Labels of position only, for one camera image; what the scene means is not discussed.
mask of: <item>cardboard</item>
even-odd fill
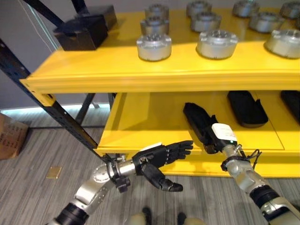
[[[28,126],[0,113],[0,160],[16,157],[24,143]]]

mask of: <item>black band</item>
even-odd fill
[[[224,161],[222,162],[222,164],[221,164],[222,170],[223,170],[223,171],[227,171],[227,166],[226,166],[226,164],[227,164],[229,161],[234,160],[234,159],[236,159],[236,160],[241,160],[241,161],[247,161],[247,162],[250,163],[250,160],[247,159],[247,158],[245,158],[245,157],[242,157],[242,156],[230,156],[230,157],[228,157],[226,160],[224,160]]]
[[[279,194],[277,194],[270,186],[265,185],[251,191],[250,197],[254,203],[261,208],[268,201],[279,197]]]
[[[109,177],[109,179],[114,183],[117,184],[116,179],[114,178],[114,176],[111,176],[111,173],[109,171],[109,163],[106,164],[106,171],[107,171],[107,175]]]
[[[84,225],[88,218],[85,211],[69,203],[55,220],[61,225]]]

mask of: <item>metal joint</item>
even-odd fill
[[[169,19],[169,7],[162,4],[153,4],[145,9],[146,18],[159,16],[162,19]]]
[[[270,52],[285,58],[300,58],[300,31],[274,30],[270,38],[264,43]]]
[[[271,215],[272,213],[276,212],[280,208],[287,208],[290,212],[287,217],[282,218],[275,218],[272,220],[273,225],[279,225],[279,224],[299,224],[300,223],[300,212],[293,207],[293,205],[287,201],[283,197],[277,197],[269,202],[266,202],[264,205],[262,205],[261,212],[265,216],[266,214]]]
[[[210,59],[225,59],[232,56],[238,38],[225,30],[210,30],[199,35],[197,51]]]
[[[259,4],[252,0],[241,0],[234,4],[232,14],[238,17],[250,17],[253,13],[257,13]]]
[[[249,21],[249,28],[260,33],[271,33],[278,30],[284,22],[284,18],[271,12],[253,14]]]
[[[282,5],[280,14],[289,19],[296,19],[300,16],[300,2],[290,1]]]
[[[172,40],[166,34],[141,36],[136,45],[138,55],[143,60],[159,61],[171,55]]]
[[[195,16],[201,12],[210,12],[211,11],[211,4],[206,1],[192,1],[187,4],[187,16]]]
[[[191,18],[191,29],[196,32],[216,30],[222,17],[213,12],[200,12]]]
[[[169,20],[162,19],[159,16],[150,16],[141,21],[141,31],[143,35],[148,34],[168,34]]]

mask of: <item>shelf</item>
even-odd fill
[[[300,125],[282,101],[280,91],[257,91],[256,94],[284,148],[298,151],[300,157]]]
[[[279,12],[279,9],[262,9]],[[248,19],[231,9],[222,15],[221,29],[240,38],[233,56],[209,60],[196,52],[198,33],[190,30],[185,10],[170,12],[172,54],[163,61],[147,62],[137,56],[143,12],[117,14],[118,25],[96,51],[54,52],[32,75],[21,80],[36,96],[55,93],[162,92],[205,90],[296,90],[300,88],[299,60],[267,52],[269,34],[247,29]],[[282,29],[293,29],[286,20]]]
[[[234,118],[226,95],[225,91],[119,93],[100,144],[95,151],[98,154],[133,155],[140,149],[157,142],[170,144],[192,139],[195,142],[192,155],[184,161],[165,166],[164,172],[181,175],[227,176],[220,169],[220,164],[224,160],[222,154],[208,155],[186,121],[182,112],[184,104],[194,102],[209,114],[215,114],[219,122],[229,124],[246,154],[252,153],[257,148],[263,152],[257,166],[258,172],[263,176],[299,176],[300,150],[297,143],[300,137],[296,136],[299,130],[290,131],[295,140],[290,146],[284,147],[272,125],[281,119],[279,117],[272,116],[267,124],[259,128],[241,127]],[[257,98],[255,92],[252,92],[252,95]]]

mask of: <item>silver cylindrical part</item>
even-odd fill
[[[206,1],[192,1],[187,4],[187,16],[195,16],[200,12],[210,12],[211,4]]]
[[[260,12],[251,16],[249,28],[260,33],[271,33],[273,30],[278,30],[284,21],[284,18],[275,13]]]
[[[166,34],[141,36],[137,41],[137,51],[141,59],[159,61],[171,55],[172,41]]]
[[[276,55],[298,59],[300,58],[300,31],[274,30],[264,46]]]
[[[295,26],[297,29],[300,30],[300,17],[297,18],[296,22],[295,22]]]
[[[199,35],[197,51],[210,59],[225,59],[232,56],[238,38],[225,30],[210,30]]]
[[[163,20],[159,16],[151,16],[141,21],[141,31],[143,35],[148,34],[168,34],[169,20]]]
[[[253,13],[257,13],[259,4],[256,1],[242,0],[234,4],[232,14],[238,17],[250,17]]]
[[[169,19],[169,7],[162,4],[153,4],[145,9],[146,18],[159,16],[162,19]]]
[[[132,160],[119,163],[117,168],[119,176],[128,177],[136,173],[135,164]]]
[[[201,12],[192,17],[191,29],[196,32],[217,30],[220,27],[221,19],[213,12]]]
[[[300,15],[300,1],[290,1],[282,5],[280,14],[289,19],[296,19]]]

